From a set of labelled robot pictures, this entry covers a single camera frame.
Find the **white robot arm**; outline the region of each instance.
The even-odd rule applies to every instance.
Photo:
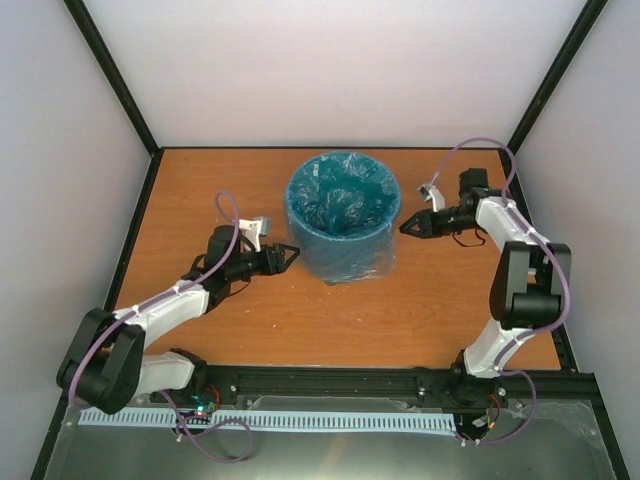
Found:
[[[234,227],[219,226],[207,253],[196,257],[190,271],[170,289],[130,308],[88,312],[58,370],[58,385],[75,390],[82,400],[109,414],[143,393],[189,389],[199,394],[205,387],[205,361],[181,349],[162,355],[143,352],[165,333],[216,308],[231,294],[233,282],[289,268],[300,250],[283,244],[261,246],[259,238],[266,235],[268,225],[264,217],[240,220],[242,235],[235,242]],[[110,328],[113,333],[96,346]]]
[[[484,169],[472,168],[460,175],[460,201],[455,207],[444,208],[443,197],[433,185],[418,190],[433,208],[414,214],[400,227],[401,233],[437,238],[480,228],[501,252],[489,297],[492,318],[452,365],[454,375],[459,377],[454,382],[457,386],[469,378],[494,379],[536,329],[551,325],[560,316],[565,298],[559,273],[568,278],[571,252],[566,245],[550,243],[535,232],[515,201],[505,202],[500,190],[489,188]],[[539,242],[553,252],[562,272],[555,271]],[[469,403],[464,401],[464,389],[460,394],[455,390],[456,386],[452,397],[459,403]]]

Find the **white enclosure wall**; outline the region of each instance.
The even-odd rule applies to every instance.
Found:
[[[509,139],[584,0],[87,0],[169,145]]]
[[[519,155],[533,218],[573,250],[567,325],[640,478],[640,2],[609,2]]]
[[[149,157],[63,2],[1,0],[0,477],[29,478]]]

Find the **white arm segment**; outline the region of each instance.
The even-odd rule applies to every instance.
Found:
[[[145,355],[140,367],[140,380],[135,395],[153,393],[158,390],[184,388],[191,380],[194,365],[177,353]]]
[[[489,320],[487,326],[478,337],[478,339],[467,347],[464,351],[464,366],[467,373],[478,378],[493,378],[500,376],[500,371],[504,368],[509,359],[526,342],[530,337],[516,343],[509,352],[502,357],[497,369],[494,361],[498,353],[521,333],[531,331],[528,328],[512,328],[511,330],[503,330],[500,322],[493,318]]]
[[[501,252],[505,242],[508,241],[536,245],[529,237],[530,232],[523,230],[521,225],[511,216],[516,215],[522,219],[523,223],[527,223],[517,210],[516,203],[513,200],[508,200],[507,205],[507,207],[504,206],[500,197],[489,197],[480,200],[476,211],[476,222],[489,234]],[[536,234],[544,242],[548,243],[545,237],[537,232]],[[508,342],[528,331],[531,331],[531,329],[512,328],[511,330],[503,330],[500,322],[491,318],[478,339],[464,351],[464,364],[467,373],[479,378],[499,376],[500,371],[513,354],[531,337],[514,344],[513,348],[502,357],[499,365],[495,365],[496,357]]]
[[[187,283],[189,282],[186,280],[180,280],[172,288],[177,290]],[[178,325],[203,315],[207,311],[208,302],[209,292],[201,285],[196,285],[183,293],[172,295],[125,323],[140,325],[143,328],[145,331],[144,348],[146,349]],[[116,318],[120,318],[132,310],[138,310],[137,305],[117,310],[114,313]],[[135,395],[184,388],[191,380],[193,369],[193,363],[177,353],[144,355]]]
[[[177,290],[187,283],[189,282],[186,280],[180,280],[172,288]],[[125,323],[142,327],[145,331],[144,348],[146,349],[158,338],[178,325],[203,315],[207,311],[208,302],[209,292],[202,288],[201,285],[196,285],[183,293],[172,295],[150,309],[132,317]],[[123,308],[114,313],[116,318],[120,318],[124,314],[137,309],[138,306],[134,305],[131,308]]]
[[[536,245],[536,243],[529,238],[529,232],[522,229],[520,225],[511,217],[511,215],[518,216],[524,223],[528,223],[522,214],[516,208],[516,202],[508,200],[507,207],[502,203],[500,197],[483,198],[478,203],[478,209],[476,210],[476,222],[482,227],[489,236],[493,239],[498,247],[498,250],[502,252],[505,242],[515,241],[524,242],[528,245]],[[549,240],[536,232],[545,243]]]

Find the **trash bin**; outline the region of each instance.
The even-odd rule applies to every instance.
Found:
[[[380,278],[395,260],[400,186],[391,170],[356,152],[318,155],[289,181],[285,209],[301,260],[329,284]]]

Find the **wooden tabletop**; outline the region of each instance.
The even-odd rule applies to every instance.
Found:
[[[218,190],[233,193],[242,218],[272,219],[265,243],[287,243],[287,182],[322,151],[166,150],[118,306],[171,286],[205,252],[214,227],[225,223],[213,202]],[[431,178],[445,151],[361,151],[396,175],[404,195],[399,222],[425,208],[416,188]],[[504,182],[497,152],[461,151],[438,181],[449,205],[457,203],[458,174],[469,167],[486,168],[492,186]],[[462,239],[475,237],[465,232]],[[489,319],[499,252],[490,240],[478,248],[463,248],[450,237],[397,234],[396,241],[395,269],[384,279],[327,286],[296,263],[283,275],[254,277],[240,295],[161,337],[147,352],[180,347],[209,363],[236,365],[448,367]],[[550,335],[529,341],[509,367],[559,368]]]

